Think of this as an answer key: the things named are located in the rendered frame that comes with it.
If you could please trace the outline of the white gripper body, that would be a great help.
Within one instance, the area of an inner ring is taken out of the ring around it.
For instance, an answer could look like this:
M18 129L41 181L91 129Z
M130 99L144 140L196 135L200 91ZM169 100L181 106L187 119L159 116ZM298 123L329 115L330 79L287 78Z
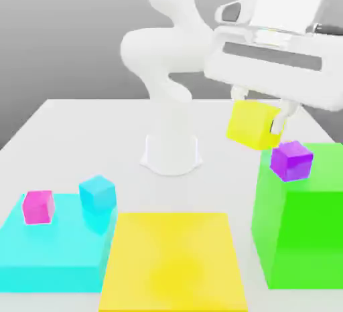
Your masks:
M343 35L214 30L207 78L328 111L343 109Z

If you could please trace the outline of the small yellow cube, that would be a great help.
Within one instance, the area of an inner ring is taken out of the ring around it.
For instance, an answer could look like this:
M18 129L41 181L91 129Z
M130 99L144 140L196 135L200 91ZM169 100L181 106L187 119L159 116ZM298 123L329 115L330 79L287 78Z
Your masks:
M226 136L255 150L277 147L282 133L271 133L280 108L255 100L239 100L233 104Z

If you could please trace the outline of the small purple cube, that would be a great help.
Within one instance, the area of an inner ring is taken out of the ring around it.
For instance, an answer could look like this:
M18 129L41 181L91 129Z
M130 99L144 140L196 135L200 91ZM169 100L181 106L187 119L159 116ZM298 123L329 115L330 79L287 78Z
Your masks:
M280 143L271 152L270 169L284 182L307 179L314 153L299 141Z

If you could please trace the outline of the small cyan cube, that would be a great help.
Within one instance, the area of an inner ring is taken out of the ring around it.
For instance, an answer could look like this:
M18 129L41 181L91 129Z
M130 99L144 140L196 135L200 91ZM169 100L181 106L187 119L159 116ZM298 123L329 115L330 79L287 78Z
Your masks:
M78 188L82 207L90 212L102 213L117 206L115 185L102 175L83 181Z

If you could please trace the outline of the small pink cube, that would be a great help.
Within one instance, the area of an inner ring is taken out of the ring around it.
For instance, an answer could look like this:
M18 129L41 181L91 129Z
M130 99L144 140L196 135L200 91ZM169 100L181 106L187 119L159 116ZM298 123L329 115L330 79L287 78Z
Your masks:
M55 203L51 190L29 191L22 203L24 221L28 225L50 224L54 217Z

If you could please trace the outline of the large green box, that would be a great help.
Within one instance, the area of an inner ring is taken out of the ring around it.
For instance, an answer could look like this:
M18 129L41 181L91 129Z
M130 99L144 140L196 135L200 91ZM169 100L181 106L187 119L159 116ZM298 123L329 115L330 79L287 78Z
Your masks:
M343 289L343 144L306 147L313 165L299 181L261 153L251 232L269 289Z

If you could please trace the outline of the large yellow box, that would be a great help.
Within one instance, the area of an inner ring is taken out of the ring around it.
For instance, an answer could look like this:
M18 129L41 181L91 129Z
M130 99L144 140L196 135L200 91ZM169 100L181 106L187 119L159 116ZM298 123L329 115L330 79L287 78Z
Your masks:
M248 312L227 214L120 213L98 312Z

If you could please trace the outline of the large cyan box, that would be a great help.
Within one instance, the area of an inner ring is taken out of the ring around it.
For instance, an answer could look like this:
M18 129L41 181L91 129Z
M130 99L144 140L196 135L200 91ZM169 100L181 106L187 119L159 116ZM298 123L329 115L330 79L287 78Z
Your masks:
M93 214L77 194L56 194L49 224L27 225L23 199L0 228L0 293L99 293L117 210Z

